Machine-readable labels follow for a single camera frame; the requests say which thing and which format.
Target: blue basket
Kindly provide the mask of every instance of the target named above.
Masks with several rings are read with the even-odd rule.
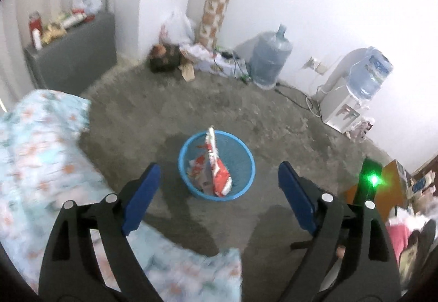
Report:
[[[205,151],[205,149],[200,149],[198,146],[205,145],[206,134],[206,131],[202,131],[193,135],[181,148],[178,158],[180,175],[190,192],[195,196],[211,201],[231,201],[232,199],[236,199],[244,194],[254,181],[255,162],[248,147],[240,139],[230,133],[215,130],[216,147],[219,157],[233,179],[231,191],[223,198],[206,195],[194,187],[190,178],[187,176],[189,161],[194,160]]]

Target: gray table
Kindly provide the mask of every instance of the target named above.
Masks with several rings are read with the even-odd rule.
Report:
[[[79,95],[117,62],[114,15],[101,12],[37,51],[25,48],[36,88]]]

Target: red cloth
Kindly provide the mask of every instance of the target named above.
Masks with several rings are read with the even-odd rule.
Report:
[[[400,263],[400,254],[408,246],[410,231],[404,224],[390,225],[386,227],[386,230],[391,239],[398,265]]]

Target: concrete floor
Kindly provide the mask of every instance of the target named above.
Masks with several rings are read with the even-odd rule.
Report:
[[[305,106],[300,92],[282,90]],[[283,160],[334,193],[357,182],[365,155],[390,161],[372,143],[351,142],[274,91],[207,73],[196,73],[196,80],[186,83],[179,72],[117,66],[85,97],[92,102],[91,129],[81,147],[109,185],[119,191],[150,162],[159,163],[163,183],[145,221],[201,254],[239,248],[244,301],[276,301],[305,253],[291,252],[289,244],[310,239],[278,188]],[[196,199],[179,177],[181,146],[209,125],[238,136],[255,158],[255,181],[237,200]]]

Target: red bottle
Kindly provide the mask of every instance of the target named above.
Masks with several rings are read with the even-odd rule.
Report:
[[[35,45],[32,35],[32,31],[34,29],[37,29],[39,31],[39,34],[42,36],[42,21],[38,11],[35,11],[29,15],[30,38],[32,39],[33,45]]]

